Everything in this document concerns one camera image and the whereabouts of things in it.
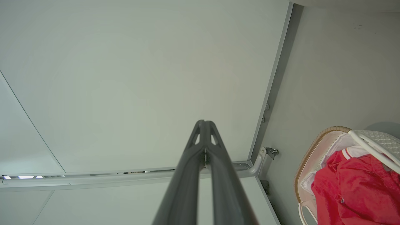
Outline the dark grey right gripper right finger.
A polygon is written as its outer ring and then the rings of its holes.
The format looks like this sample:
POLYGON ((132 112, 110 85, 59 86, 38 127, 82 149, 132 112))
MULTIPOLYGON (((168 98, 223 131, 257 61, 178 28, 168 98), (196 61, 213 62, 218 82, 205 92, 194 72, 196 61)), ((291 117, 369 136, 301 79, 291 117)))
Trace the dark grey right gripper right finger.
POLYGON ((212 121, 206 121, 206 165, 211 171, 215 225, 257 225, 255 213, 212 121))

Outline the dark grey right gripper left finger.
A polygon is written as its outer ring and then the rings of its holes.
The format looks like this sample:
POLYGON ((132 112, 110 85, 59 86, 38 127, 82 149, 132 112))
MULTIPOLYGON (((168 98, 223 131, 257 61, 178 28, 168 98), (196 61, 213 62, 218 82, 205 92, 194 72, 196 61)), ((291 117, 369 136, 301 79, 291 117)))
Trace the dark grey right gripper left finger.
POLYGON ((196 225, 200 171, 205 166, 205 121, 197 121, 158 208, 153 225, 196 225))

